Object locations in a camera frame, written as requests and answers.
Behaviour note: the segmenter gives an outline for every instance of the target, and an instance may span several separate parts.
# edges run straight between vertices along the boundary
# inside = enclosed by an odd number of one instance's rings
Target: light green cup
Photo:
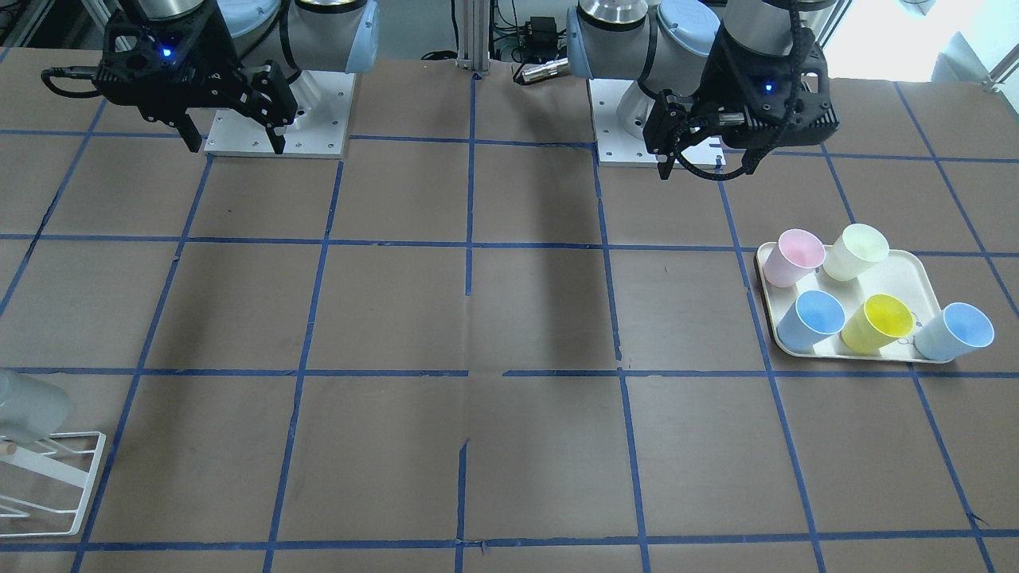
[[[871,354],[913,331],[913,313],[891,295],[874,295],[846,322],[842,340],[859,354]]]

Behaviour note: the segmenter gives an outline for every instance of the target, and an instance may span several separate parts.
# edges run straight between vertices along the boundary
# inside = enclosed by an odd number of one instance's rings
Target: cup
[[[802,228],[791,228],[779,237],[764,267],[764,279],[775,287],[792,287],[824,262],[824,244]]]
[[[891,295],[874,295],[863,302],[842,329],[846,346],[870,354],[913,331],[913,313]]]
[[[916,350],[930,360],[954,360],[995,342],[995,326],[980,309],[952,303],[916,333]]]
[[[835,297],[822,291],[807,291],[779,322],[779,340],[790,350],[809,350],[817,343],[842,330],[846,312]]]
[[[852,280],[889,256],[889,242],[881,231],[863,223],[853,223],[828,250],[824,272],[836,280]]]
[[[69,411],[70,399],[63,388],[0,370],[0,435],[32,444],[55,432]]]

